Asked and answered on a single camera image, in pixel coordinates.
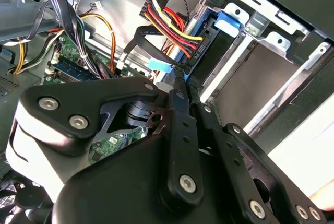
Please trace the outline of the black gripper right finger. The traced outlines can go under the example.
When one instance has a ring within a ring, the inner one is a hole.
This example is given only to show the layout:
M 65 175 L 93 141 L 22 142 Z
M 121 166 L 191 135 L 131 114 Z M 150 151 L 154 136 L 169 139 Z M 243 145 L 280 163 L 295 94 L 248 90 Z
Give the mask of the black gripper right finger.
M 221 126 L 200 102 L 196 78 L 186 81 L 190 111 L 210 147 L 231 193 L 234 223 L 327 223 L 326 215 L 237 124 Z

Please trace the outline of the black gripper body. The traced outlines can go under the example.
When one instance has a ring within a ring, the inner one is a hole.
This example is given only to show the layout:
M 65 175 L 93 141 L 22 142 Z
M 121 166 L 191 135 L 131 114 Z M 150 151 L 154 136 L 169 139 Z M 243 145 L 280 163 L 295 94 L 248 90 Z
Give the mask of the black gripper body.
M 196 137 L 158 134 L 74 175 L 52 223 L 233 223 L 231 196 Z

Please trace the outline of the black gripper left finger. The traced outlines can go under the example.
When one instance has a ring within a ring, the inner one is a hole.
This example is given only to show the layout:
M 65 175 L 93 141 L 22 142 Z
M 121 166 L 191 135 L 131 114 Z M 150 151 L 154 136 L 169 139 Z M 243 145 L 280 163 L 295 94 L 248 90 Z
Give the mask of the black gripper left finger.
M 142 77 L 34 86 L 21 95 L 15 119 L 18 130 L 50 151 L 47 159 L 63 184 L 61 192 L 74 175 L 92 166 L 78 163 L 92 142 L 120 122 L 120 109 L 136 102 L 152 115 L 161 116 L 157 123 L 148 124 L 152 135 L 197 138 L 196 120 L 189 114 L 186 94 L 163 92 Z

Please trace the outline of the person's hand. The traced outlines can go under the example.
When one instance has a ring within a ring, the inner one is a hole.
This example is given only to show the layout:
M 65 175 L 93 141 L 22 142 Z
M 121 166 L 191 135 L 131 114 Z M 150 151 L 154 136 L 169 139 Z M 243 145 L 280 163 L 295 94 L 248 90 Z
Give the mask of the person's hand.
M 309 198 L 319 209 L 333 211 L 333 184 L 323 186 Z

